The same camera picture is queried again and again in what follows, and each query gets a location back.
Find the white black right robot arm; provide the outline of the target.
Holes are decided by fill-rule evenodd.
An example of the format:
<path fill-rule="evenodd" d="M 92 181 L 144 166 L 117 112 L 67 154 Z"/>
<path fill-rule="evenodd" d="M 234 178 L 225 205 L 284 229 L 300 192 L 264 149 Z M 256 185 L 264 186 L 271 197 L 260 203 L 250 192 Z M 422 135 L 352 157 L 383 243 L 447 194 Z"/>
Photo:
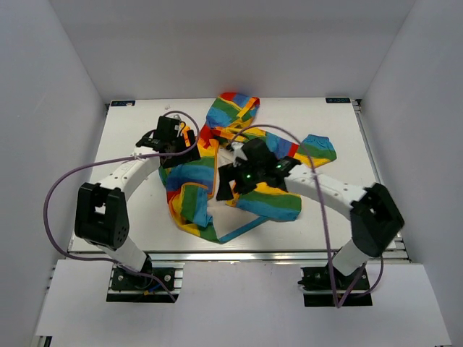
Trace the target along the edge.
<path fill-rule="evenodd" d="M 267 144 L 253 139 L 234 143 L 233 161 L 218 170 L 217 200 L 250 193 L 259 183 L 322 202 L 351 223 L 351 239 L 333 256 L 327 281 L 343 288 L 370 258 L 379 258 L 404 227 L 404 219 L 387 188 L 359 187 L 325 174 L 313 174 L 300 160 L 277 158 Z"/>

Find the rainbow striped kids jacket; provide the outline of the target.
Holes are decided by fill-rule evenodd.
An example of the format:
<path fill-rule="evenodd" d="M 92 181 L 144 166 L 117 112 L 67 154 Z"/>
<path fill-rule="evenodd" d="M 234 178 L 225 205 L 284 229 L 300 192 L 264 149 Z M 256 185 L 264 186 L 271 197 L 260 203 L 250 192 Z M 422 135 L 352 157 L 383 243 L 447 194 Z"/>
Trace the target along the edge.
<path fill-rule="evenodd" d="M 286 163 L 319 167 L 336 160 L 330 139 L 310 134 L 297 144 L 252 127 L 260 105 L 257 97 L 222 93 L 207 112 L 197 144 L 199 160 L 160 169 L 169 212 L 183 231 L 224 244 L 267 220 L 293 221 L 302 210 L 298 194 L 286 192 Z M 208 212 L 212 198 L 255 215 L 230 231 L 215 229 Z"/>

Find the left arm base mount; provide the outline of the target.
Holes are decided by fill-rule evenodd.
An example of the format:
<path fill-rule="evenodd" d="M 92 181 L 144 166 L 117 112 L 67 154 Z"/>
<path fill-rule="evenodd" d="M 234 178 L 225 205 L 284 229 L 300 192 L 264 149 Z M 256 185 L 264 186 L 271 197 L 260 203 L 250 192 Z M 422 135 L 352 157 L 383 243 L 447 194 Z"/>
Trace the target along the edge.
<path fill-rule="evenodd" d="M 183 265 L 154 263 L 152 275 L 162 282 L 175 299 L 178 298 L 182 287 Z M 174 303 L 157 280 L 131 275 L 120 267 L 113 267 L 111 270 L 106 301 L 138 304 Z"/>

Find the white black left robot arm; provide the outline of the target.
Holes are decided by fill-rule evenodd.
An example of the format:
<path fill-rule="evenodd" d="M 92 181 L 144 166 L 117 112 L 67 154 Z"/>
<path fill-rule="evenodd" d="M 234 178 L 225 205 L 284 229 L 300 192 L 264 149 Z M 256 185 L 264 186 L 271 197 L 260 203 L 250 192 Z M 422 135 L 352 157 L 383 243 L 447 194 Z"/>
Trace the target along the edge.
<path fill-rule="evenodd" d="M 200 159 L 192 130 L 179 116 L 160 116 L 157 127 L 135 144 L 129 160 L 96 183 L 84 183 L 77 195 L 75 235 L 104 251 L 127 269 L 136 288 L 153 279 L 150 258 L 129 237 L 127 202 L 136 189 L 160 168 L 171 168 Z"/>

